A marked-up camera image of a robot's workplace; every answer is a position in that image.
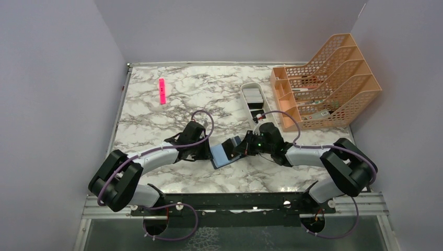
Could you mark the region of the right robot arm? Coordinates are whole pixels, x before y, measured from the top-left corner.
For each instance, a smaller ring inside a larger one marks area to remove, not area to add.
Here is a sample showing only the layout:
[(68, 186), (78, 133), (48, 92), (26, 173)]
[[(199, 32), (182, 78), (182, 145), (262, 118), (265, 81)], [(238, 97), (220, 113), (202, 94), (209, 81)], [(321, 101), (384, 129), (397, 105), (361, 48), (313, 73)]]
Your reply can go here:
[(247, 131), (233, 152), (248, 156), (265, 153), (278, 165), (287, 167), (324, 167), (329, 177), (312, 184), (301, 199), (302, 208), (309, 213), (316, 212), (332, 198), (358, 196), (376, 180), (378, 173), (374, 162), (346, 138), (332, 145), (297, 145), (286, 142), (271, 122)]

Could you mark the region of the black credit card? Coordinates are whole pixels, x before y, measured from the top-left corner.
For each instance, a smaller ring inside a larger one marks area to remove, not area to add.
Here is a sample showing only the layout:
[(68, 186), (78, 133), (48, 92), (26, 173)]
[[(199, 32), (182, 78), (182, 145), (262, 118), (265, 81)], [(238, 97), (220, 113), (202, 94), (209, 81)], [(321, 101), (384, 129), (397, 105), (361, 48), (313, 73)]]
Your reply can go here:
[(240, 156), (238, 152), (234, 151), (234, 148), (238, 145), (236, 138), (227, 139), (221, 144), (223, 151), (229, 161)]

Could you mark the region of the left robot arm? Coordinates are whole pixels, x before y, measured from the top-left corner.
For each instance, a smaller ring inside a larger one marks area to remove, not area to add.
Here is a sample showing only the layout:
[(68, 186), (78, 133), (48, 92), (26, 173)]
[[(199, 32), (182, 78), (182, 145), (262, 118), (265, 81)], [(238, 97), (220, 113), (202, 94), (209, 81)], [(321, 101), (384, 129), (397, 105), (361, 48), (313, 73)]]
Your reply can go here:
[(163, 193), (154, 185), (142, 185), (140, 178), (181, 160), (211, 159), (209, 140), (203, 125), (190, 121), (181, 133), (165, 139), (158, 147), (139, 153), (112, 151), (88, 185), (100, 203), (114, 212), (126, 206), (144, 206), (153, 215), (164, 209)]

